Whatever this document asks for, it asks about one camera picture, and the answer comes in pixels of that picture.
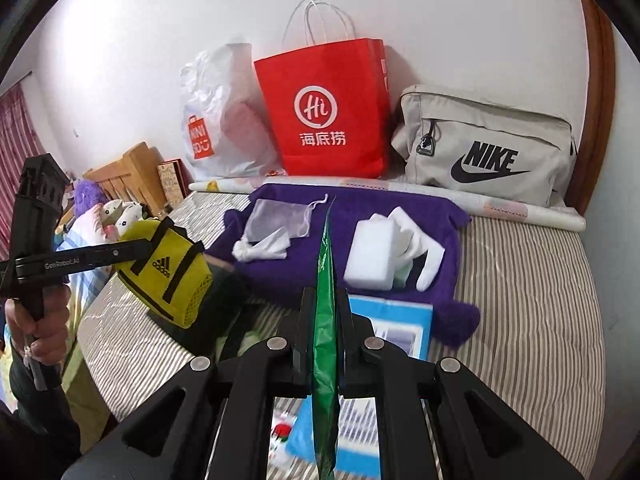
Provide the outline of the person left hand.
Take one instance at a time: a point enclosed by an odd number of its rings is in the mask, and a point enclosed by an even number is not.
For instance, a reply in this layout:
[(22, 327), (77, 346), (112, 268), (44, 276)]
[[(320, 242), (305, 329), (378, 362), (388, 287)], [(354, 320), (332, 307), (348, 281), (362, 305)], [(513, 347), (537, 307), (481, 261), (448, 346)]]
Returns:
[(39, 321), (17, 300), (6, 300), (6, 322), (12, 346), (20, 356), (24, 356), (24, 349), (29, 347), (30, 355), (43, 365), (56, 365), (65, 359), (69, 299), (70, 289), (66, 285), (43, 289), (44, 315)]

